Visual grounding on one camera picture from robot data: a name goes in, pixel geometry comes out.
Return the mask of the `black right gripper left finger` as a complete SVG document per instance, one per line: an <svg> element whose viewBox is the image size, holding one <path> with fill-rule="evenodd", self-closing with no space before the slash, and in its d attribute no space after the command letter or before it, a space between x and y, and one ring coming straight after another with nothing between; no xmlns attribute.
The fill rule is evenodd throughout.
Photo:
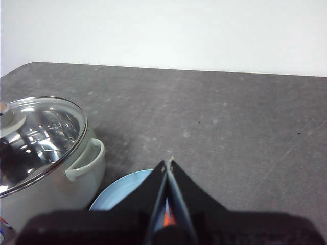
<svg viewBox="0 0 327 245"><path fill-rule="evenodd" d="M16 244L142 244L164 196L161 161L131 194L110 210L60 210L31 218Z"/></svg>

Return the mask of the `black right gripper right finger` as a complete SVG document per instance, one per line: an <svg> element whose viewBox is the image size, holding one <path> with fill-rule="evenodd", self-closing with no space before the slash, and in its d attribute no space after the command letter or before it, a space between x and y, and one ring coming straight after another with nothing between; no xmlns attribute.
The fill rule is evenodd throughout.
<svg viewBox="0 0 327 245"><path fill-rule="evenodd" d="M199 244L325 244L308 219L283 212L234 211L198 186L174 161L174 178Z"/></svg>

